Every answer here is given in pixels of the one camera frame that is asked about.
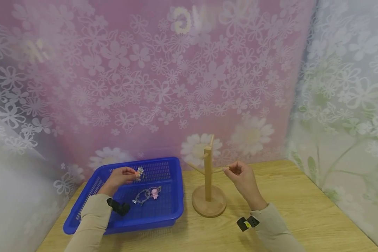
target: blue plastic basket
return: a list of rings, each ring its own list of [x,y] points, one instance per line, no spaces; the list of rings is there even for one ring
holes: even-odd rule
[[[143,167],[145,177],[141,181],[121,186],[115,193],[113,197],[115,201],[126,202],[131,208],[125,216],[112,212],[105,234],[161,228],[175,224],[175,221],[183,214],[182,171],[179,159],[164,157],[99,167],[88,180],[71,209],[63,225],[64,233],[69,235],[75,233],[81,222],[81,210],[88,197],[98,193],[114,169],[123,166],[134,170]],[[157,186],[161,186],[161,192],[156,200],[150,198],[143,206],[133,204],[132,200],[139,192]]]

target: floral curtain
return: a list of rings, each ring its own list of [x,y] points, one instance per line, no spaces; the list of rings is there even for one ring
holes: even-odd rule
[[[104,164],[202,166],[212,134],[215,166],[282,159],[312,10],[313,0],[0,2],[0,153],[27,160],[18,168],[33,182],[19,188],[40,185],[19,198],[17,239],[0,251],[38,247]]]
[[[378,244],[378,0],[320,0],[287,156]]]

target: wooden stand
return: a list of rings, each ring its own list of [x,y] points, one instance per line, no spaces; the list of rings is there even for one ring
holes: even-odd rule
[[[210,145],[204,147],[204,154],[201,157],[204,159],[204,171],[192,163],[188,163],[190,167],[204,175],[204,185],[196,188],[192,194],[192,205],[199,215],[207,218],[221,215],[227,206],[227,199],[223,191],[212,185],[212,174],[222,171],[222,167],[213,170],[213,142],[214,135],[212,135]]]

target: wrist strap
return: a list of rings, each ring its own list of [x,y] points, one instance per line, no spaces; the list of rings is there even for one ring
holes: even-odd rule
[[[119,204],[117,201],[112,199],[111,197],[106,200],[108,205],[112,207],[112,210],[116,212],[117,214],[124,216],[126,215],[130,210],[130,205],[126,203]]]
[[[258,224],[259,224],[259,221],[255,219],[252,215],[248,219],[245,219],[245,217],[242,217],[237,221],[237,225],[239,226],[240,230],[242,230],[242,232],[244,232],[245,230],[249,228],[254,228]]]

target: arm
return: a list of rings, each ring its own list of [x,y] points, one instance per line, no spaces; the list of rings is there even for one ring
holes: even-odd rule
[[[121,185],[131,183],[137,177],[135,170],[129,167],[117,168],[112,172],[98,194],[88,198],[81,210],[80,225],[65,252],[98,252],[112,212],[106,200],[113,197]]]
[[[97,252],[102,236],[108,226],[112,208],[106,200],[109,195],[90,196],[81,211],[81,223],[65,252]]]
[[[248,202],[251,215],[259,221],[256,233],[263,245],[271,252],[305,252],[292,236],[279,211],[261,196],[253,170],[243,162],[229,165],[224,173]]]

